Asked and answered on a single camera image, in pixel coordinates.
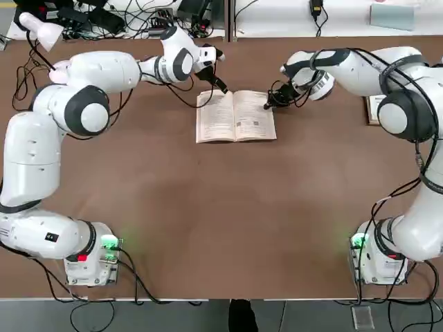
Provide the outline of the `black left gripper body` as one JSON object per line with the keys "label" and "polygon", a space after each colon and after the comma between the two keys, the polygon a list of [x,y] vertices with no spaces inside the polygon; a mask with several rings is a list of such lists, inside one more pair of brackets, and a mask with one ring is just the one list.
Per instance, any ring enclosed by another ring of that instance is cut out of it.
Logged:
{"label": "black left gripper body", "polygon": [[198,72],[195,72],[195,76],[208,83],[215,83],[217,81],[215,65],[207,66]]}

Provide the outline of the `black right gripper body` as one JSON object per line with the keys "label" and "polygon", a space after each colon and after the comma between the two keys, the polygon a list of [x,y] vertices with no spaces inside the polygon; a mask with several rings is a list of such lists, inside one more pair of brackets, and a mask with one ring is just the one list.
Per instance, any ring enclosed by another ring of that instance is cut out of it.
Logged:
{"label": "black right gripper body", "polygon": [[304,94],[304,91],[297,91],[293,84],[288,81],[283,83],[276,91],[276,101],[278,104],[291,104],[299,100]]}

